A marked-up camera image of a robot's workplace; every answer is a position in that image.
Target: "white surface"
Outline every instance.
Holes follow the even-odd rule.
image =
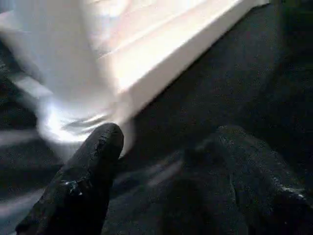
[[[17,79],[16,81],[13,81],[13,83],[35,99],[52,95],[52,92],[47,89],[47,87],[28,76],[23,77],[22,79]]]
[[[120,93],[133,98],[135,115],[255,4],[251,0],[207,0],[99,62],[110,61],[112,80]]]
[[[126,115],[116,117],[122,102],[117,102],[108,74],[99,71],[80,2],[15,0],[14,12],[26,32],[26,45],[33,51],[44,85],[51,91],[38,99],[38,132],[55,149],[56,145],[62,149],[60,157],[68,160],[103,123],[125,124],[120,120]],[[43,91],[29,78],[16,84],[29,94]]]
[[[137,1],[128,9],[119,31],[108,42],[113,51],[98,60],[103,75],[107,75],[106,64],[111,65],[111,81],[117,92],[133,98],[131,116],[144,108],[247,11],[268,0],[196,0],[186,1],[194,5],[185,8],[183,4],[175,7],[174,1],[145,2]],[[12,13],[0,15],[0,29],[9,32],[14,41],[19,41],[19,34],[12,33],[18,27]]]

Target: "white object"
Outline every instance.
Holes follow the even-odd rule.
[[[35,29],[38,24],[38,28],[46,29],[44,24],[46,16],[52,17],[49,21],[55,20],[53,24],[48,25],[49,30],[52,32],[54,25],[58,25],[58,27],[61,25],[60,27],[64,30],[84,28],[82,26],[84,25],[82,12],[78,10],[76,0],[64,1],[63,3],[60,0],[40,1],[42,2],[40,3],[41,8],[35,7],[34,9],[38,11],[44,9],[46,12],[35,12],[34,16],[25,16],[25,12],[29,13],[32,10],[30,3],[34,4],[35,0],[18,1],[21,6],[25,5],[25,7],[20,7],[20,12],[22,16],[24,12],[26,21],[22,19],[21,22],[28,21],[30,24],[33,22]],[[101,120],[118,119],[118,123],[127,123],[127,120],[130,120],[131,117],[142,110],[250,9],[267,3],[263,0],[197,0],[195,1],[197,4],[177,8],[174,2],[179,3],[180,1],[154,0],[142,7],[130,7],[131,10],[126,12],[121,22],[122,28],[120,31],[123,32],[121,35],[124,37],[119,38],[121,35],[111,35],[111,41],[109,40],[108,43],[114,44],[117,42],[117,44],[114,45],[110,53],[102,56],[97,61],[101,70],[100,73],[97,72],[91,46],[88,46],[86,29],[82,30],[79,36],[73,35],[70,37],[69,41],[73,43],[68,44],[65,51],[61,51],[61,54],[65,54],[67,57],[62,62],[51,60],[51,58],[58,58],[59,54],[55,49],[60,48],[63,43],[61,40],[54,41],[54,37],[50,39],[45,35],[43,40],[45,43],[38,44],[33,41],[33,51],[36,53],[42,52],[37,57],[40,58],[41,69],[45,66],[47,68],[53,66],[60,70],[57,74],[54,74],[54,70],[45,70],[47,87],[51,88],[55,98],[44,103],[44,107],[48,107],[51,112],[48,112],[49,115],[45,118],[41,118],[41,120],[47,120],[40,122],[45,123],[45,125],[39,125],[41,133],[46,135],[47,138],[55,135],[53,138],[61,141],[63,139],[75,139],[76,134],[68,135],[66,129],[71,124],[76,123],[77,118],[79,120],[85,119],[82,123],[87,127],[93,126],[94,118],[98,120],[97,117],[101,117]],[[155,8],[157,3],[159,9],[163,10],[162,19],[159,19],[158,14],[152,14],[158,9]],[[76,9],[75,13],[71,12],[67,16],[67,12],[64,10],[65,5],[68,8]],[[161,8],[161,6],[169,7],[167,8],[168,11],[165,11],[165,8]],[[76,23],[70,20],[74,17],[78,19]],[[151,24],[147,28],[142,30],[140,27],[136,27],[144,25],[148,21]],[[7,28],[0,21],[1,27]],[[18,33],[13,35],[12,31],[6,31],[9,37],[15,38],[17,42],[19,41],[18,36],[16,36]],[[69,49],[78,48],[79,43],[81,43],[79,45],[80,58],[77,58],[74,55],[78,54],[76,52],[69,53]],[[108,63],[111,65],[112,77],[105,76]],[[110,81],[114,83],[113,89],[109,88]],[[57,84],[62,84],[60,82],[64,82],[65,85],[62,87],[57,86]],[[71,87],[71,91],[66,92],[68,89],[65,89],[65,87]],[[86,99],[81,97],[82,91],[87,91],[85,93]],[[114,111],[117,103],[114,91],[120,97],[131,95],[133,106],[129,112],[125,112],[123,109],[120,109],[120,112]],[[109,118],[112,114],[116,114],[115,117]],[[81,131],[85,128],[78,125],[76,129]]]
[[[106,54],[111,50],[106,41],[113,33],[129,2],[130,0],[84,0],[82,2],[82,12],[88,25],[88,35],[97,56]]]
[[[40,101],[38,129],[60,156],[71,157],[104,122],[123,127],[128,106],[121,108],[110,74],[98,69],[79,1],[16,0],[14,11],[52,92]]]

